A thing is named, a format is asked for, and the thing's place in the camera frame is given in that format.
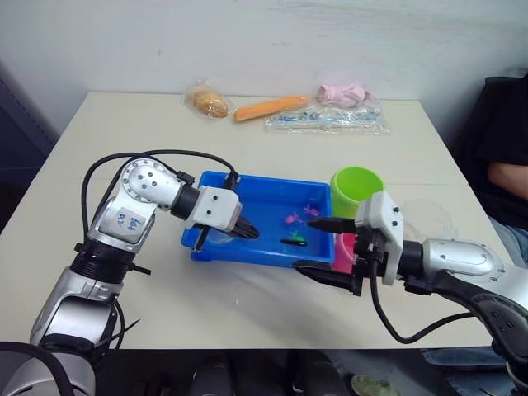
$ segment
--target pink toy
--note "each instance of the pink toy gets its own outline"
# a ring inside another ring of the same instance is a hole
[[[303,220],[299,220],[299,215],[297,214],[297,212],[294,212],[293,214],[290,214],[290,215],[286,216],[284,221],[285,221],[286,224],[302,223],[303,222]]]
[[[333,103],[341,107],[353,107],[366,97],[365,89],[357,85],[322,85],[319,88],[319,101],[324,105]]]
[[[319,216],[319,211],[315,208],[310,208],[310,204],[307,204],[305,207],[304,207],[304,214],[305,215],[310,215],[310,216],[313,216],[313,217],[317,217]]]
[[[356,235],[354,233],[339,233],[336,235],[336,261],[333,262],[334,271],[352,273],[354,266],[354,244]]]

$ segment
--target plastic bag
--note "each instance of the plastic bag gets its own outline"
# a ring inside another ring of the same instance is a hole
[[[183,102],[197,114],[211,120],[227,117],[233,109],[231,103],[207,83],[192,87],[183,97]]]
[[[366,100],[344,109],[333,105],[313,105],[274,114],[266,120],[270,132],[292,134],[389,134],[381,103]]]

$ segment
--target green cup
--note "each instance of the green cup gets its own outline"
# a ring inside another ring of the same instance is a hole
[[[335,217],[354,219],[362,200],[385,188],[374,172],[364,167],[344,167],[332,176],[332,212]]]

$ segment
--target pink toy fish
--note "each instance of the pink toy fish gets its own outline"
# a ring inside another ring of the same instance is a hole
[[[293,214],[289,214],[284,219],[286,224],[293,224],[293,223],[302,223],[303,220],[299,220],[299,215],[297,212],[294,212]]]
[[[310,215],[310,216],[313,216],[313,217],[317,217],[319,216],[319,211],[315,208],[310,208],[310,204],[307,204],[305,207],[304,207],[304,214],[305,215]]]

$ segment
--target orange toy carrot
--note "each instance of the orange toy carrot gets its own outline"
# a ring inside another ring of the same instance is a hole
[[[256,105],[240,107],[233,118],[235,121],[251,120],[252,118],[268,116],[283,110],[296,109],[306,106],[310,102],[309,95],[296,95],[294,97],[281,97],[273,101],[264,101]]]

